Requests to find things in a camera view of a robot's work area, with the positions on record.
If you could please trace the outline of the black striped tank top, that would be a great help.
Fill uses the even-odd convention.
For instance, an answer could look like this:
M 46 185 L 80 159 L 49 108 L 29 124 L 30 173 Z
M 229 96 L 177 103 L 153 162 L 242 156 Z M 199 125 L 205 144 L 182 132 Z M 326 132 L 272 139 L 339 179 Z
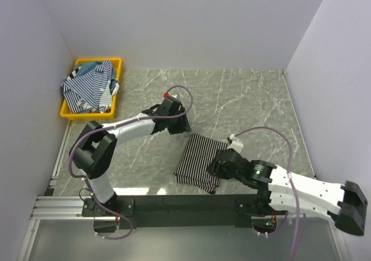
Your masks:
M 184 152 L 173 172 L 176 182 L 192 185 L 209 194 L 215 194 L 220 179 L 211 175 L 207 168 L 217 153 L 227 147 L 228 143 L 226 142 L 193 133 L 185 145 Z

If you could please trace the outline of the blue white striped tank top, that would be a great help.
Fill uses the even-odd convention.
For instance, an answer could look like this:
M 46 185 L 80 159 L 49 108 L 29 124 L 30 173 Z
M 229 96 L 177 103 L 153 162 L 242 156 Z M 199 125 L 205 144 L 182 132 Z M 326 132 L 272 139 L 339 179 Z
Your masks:
M 76 76 L 77 71 L 67 77 L 62 85 L 62 93 L 73 114 L 100 112 L 101 94 L 111 83 L 112 62 L 108 59 L 84 75 Z

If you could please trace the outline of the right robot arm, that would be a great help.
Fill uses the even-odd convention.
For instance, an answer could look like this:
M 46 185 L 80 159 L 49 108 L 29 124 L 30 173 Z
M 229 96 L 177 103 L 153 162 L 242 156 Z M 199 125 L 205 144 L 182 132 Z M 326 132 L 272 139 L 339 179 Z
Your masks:
M 363 236 L 368 201 L 360 186 L 322 182 L 262 160 L 248 161 L 235 150 L 218 151 L 207 171 L 220 179 L 235 179 L 257 191 L 253 199 L 238 201 L 237 211 L 264 217 L 274 212 L 298 212 L 333 221 L 339 230 Z

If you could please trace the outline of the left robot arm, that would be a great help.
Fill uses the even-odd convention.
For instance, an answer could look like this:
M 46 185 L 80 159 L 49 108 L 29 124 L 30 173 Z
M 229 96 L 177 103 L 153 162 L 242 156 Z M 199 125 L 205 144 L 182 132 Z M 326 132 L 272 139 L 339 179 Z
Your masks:
M 86 181 L 100 214 L 108 216 L 118 209 L 117 194 L 107 175 L 116 147 L 164 130 L 170 135 L 189 132 L 188 110 L 179 99 L 166 94 L 161 104 L 135 117 L 111 124 L 91 121 L 84 127 L 70 150 L 68 168 L 72 177 Z

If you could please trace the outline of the light striped tank top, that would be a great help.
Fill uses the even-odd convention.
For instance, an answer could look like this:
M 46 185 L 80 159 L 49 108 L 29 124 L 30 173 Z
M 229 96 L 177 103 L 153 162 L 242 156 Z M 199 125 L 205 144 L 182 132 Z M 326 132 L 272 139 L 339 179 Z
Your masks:
M 108 84 L 105 87 L 105 89 L 103 90 L 101 94 L 100 101 L 99 101 L 99 107 L 98 107 L 98 110 L 101 113 L 106 112 L 112 107 L 113 96 L 115 96 L 118 93 L 118 89 L 119 89 L 119 83 L 116 83 L 112 90 L 110 88 L 110 84 Z

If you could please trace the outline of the teal tank top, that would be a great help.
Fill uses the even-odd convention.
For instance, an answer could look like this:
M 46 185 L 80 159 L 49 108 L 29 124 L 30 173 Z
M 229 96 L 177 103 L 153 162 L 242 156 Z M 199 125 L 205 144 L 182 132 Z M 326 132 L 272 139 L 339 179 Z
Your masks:
M 76 76 L 81 76 L 94 69 L 96 66 L 102 64 L 102 61 L 90 61 L 83 63 L 80 67 L 77 67 L 78 71 Z M 115 67 L 112 68 L 110 88 L 113 89 L 117 85 L 117 70 Z

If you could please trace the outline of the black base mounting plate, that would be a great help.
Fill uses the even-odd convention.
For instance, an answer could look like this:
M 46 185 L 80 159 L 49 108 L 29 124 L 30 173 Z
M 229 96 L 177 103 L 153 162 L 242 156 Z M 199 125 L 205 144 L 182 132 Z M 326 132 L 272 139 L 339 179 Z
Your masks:
M 231 195 L 119 195 L 114 206 L 102 209 L 94 199 L 86 198 L 82 217 L 93 218 L 94 229 L 114 232 L 110 211 L 121 217 L 119 229 L 138 227 L 235 226 L 250 228 L 252 218 L 284 215 L 255 194 Z

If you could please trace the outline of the yellow plastic bin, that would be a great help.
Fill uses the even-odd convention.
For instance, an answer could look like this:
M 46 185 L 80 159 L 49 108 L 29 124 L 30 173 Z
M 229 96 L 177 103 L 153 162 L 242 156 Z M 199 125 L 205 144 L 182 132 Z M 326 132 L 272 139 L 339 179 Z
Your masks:
M 122 59 L 117 58 L 117 57 L 99 58 L 99 59 L 78 59 L 75 62 L 74 69 L 71 73 L 73 73 L 75 70 L 78 71 L 77 67 L 80 67 L 83 63 L 90 62 L 90 61 L 104 61 L 105 59 L 110 60 L 112 62 L 113 67 L 116 68 L 116 70 L 117 70 L 117 81 L 119 83 L 120 77 L 121 77 L 122 72 L 123 72 L 123 61 L 122 61 Z M 69 119 L 71 121 L 89 120 L 89 119 L 112 119 L 115 116 L 115 107 L 116 107 L 116 104 L 117 104 L 117 94 L 115 96 L 113 96 L 112 107 L 104 113 L 89 112 L 89 113 L 73 114 L 70 111 L 66 100 L 64 99 L 61 110 L 60 110 L 60 115 L 63 118 Z

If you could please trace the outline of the aluminium extrusion rail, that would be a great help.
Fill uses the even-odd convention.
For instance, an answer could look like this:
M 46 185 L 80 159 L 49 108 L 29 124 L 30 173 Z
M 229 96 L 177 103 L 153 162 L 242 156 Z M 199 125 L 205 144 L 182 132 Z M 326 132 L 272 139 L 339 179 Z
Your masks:
M 84 203 L 77 197 L 39 196 L 31 213 L 31 220 L 80 219 Z

